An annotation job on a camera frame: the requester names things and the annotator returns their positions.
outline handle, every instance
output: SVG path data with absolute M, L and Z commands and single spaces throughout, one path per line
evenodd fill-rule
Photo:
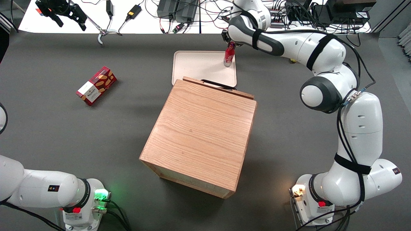
M 210 80 L 207 80 L 207 79 L 202 79 L 201 81 L 203 81 L 204 83 L 209 83 L 209 84 L 212 84 L 212 85 L 222 87 L 223 89 L 226 89 L 226 90 L 237 90 L 236 88 L 233 88 L 233 87 L 221 84 L 221 83 L 216 83 L 216 82 L 213 82 L 213 81 L 210 81 Z

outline white table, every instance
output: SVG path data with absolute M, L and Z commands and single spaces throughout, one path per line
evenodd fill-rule
M 31 0 L 27 12 L 20 24 L 19 30 L 27 31 L 27 32 L 33 32 L 33 33 L 88 33 L 88 34 L 98 34 L 99 31 L 97 28 L 89 21 L 87 20 L 85 25 L 87 29 L 85 31 L 82 31 L 79 27 L 79 25 L 71 20 L 68 19 L 67 17 L 64 16 L 59 16 L 62 22 L 64 23 L 63 27 L 60 28 L 56 22 L 51 20 L 51 18 L 41 16 L 37 12 L 37 5 L 35 4 L 36 0 Z M 93 2 L 97 3 L 99 0 L 83 0 L 84 2 Z M 159 0 L 111 0 L 113 5 L 114 5 L 114 16 L 113 16 L 113 22 L 111 24 L 111 29 L 116 29 L 118 30 L 121 26 L 121 24 L 124 22 L 125 17 L 127 15 L 127 12 L 134 6 L 138 5 L 141 3 L 141 8 L 142 12 L 134 19 L 130 20 L 126 23 L 126 25 L 121 29 L 122 34 L 161 34 L 160 31 L 160 21 L 161 24 L 164 28 L 164 30 L 167 31 L 169 27 L 169 21 L 168 19 L 159 19 L 156 17 L 153 17 L 149 14 L 149 12 L 157 16 L 157 6 Z M 94 20 L 100 27 L 105 29 L 109 23 L 109 17 L 106 13 L 106 2 L 105 0 L 100 0 L 99 4 L 93 5 L 90 3 L 84 3 L 81 0 L 72 0 L 73 3 L 78 4 L 82 10 L 92 19 Z M 313 2 L 317 2 L 319 4 L 322 4 L 322 2 L 326 2 L 326 0 L 313 0 Z M 201 6 L 209 11 L 212 12 L 220 12 L 218 9 L 217 5 L 223 9 L 225 7 L 231 7 L 232 3 L 227 2 L 224 0 L 217 0 L 216 3 L 214 2 L 209 2 L 206 1 L 204 2 Z M 269 8 L 272 7 L 273 2 L 264 2 Z M 203 34 L 219 34 L 221 33 L 221 28 L 226 28 L 227 23 L 218 19 L 214 23 L 210 22 L 214 20 L 218 16 L 218 13 L 209 13 L 202 9 L 201 10 L 201 32 Z M 195 21 L 199 21 L 199 9 L 197 8 L 197 13 L 195 17 Z M 176 21 L 173 21 L 171 23 L 171 30 L 177 26 L 179 23 Z M 292 24 L 294 25 L 299 25 L 298 22 L 293 21 Z M 339 27 L 344 27 L 347 28 L 346 25 L 334 25 L 334 26 L 339 26 Z M 360 30 L 357 30 L 356 32 L 367 32 L 369 31 L 370 27 L 369 24 L 367 23 L 363 28 Z M 283 30 L 283 29 L 268 29 L 270 31 L 274 30 Z M 334 33 L 339 33 L 341 32 L 340 30 L 336 29 L 328 29 L 328 32 L 334 32 Z M 199 22 L 194 22 L 190 27 L 187 29 L 185 33 L 189 34 L 198 34 L 199 33 Z

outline green light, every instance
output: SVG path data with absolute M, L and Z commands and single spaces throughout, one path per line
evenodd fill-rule
M 94 191 L 94 199 L 106 200 L 108 196 L 109 192 L 105 189 L 96 189 L 96 191 Z

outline white tray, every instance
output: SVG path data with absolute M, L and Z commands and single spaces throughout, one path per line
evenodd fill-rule
M 187 76 L 193 79 L 207 79 L 230 87 L 237 85 L 236 57 L 230 67 L 223 64 L 225 51 L 176 51 L 174 53 L 173 77 Z

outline red bottle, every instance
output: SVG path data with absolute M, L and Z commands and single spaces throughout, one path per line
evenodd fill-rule
M 233 62 L 234 53 L 236 52 L 234 49 L 236 48 L 236 44 L 234 42 L 230 42 L 230 45 L 226 49 L 226 54 L 224 56 L 224 66 L 229 67 Z

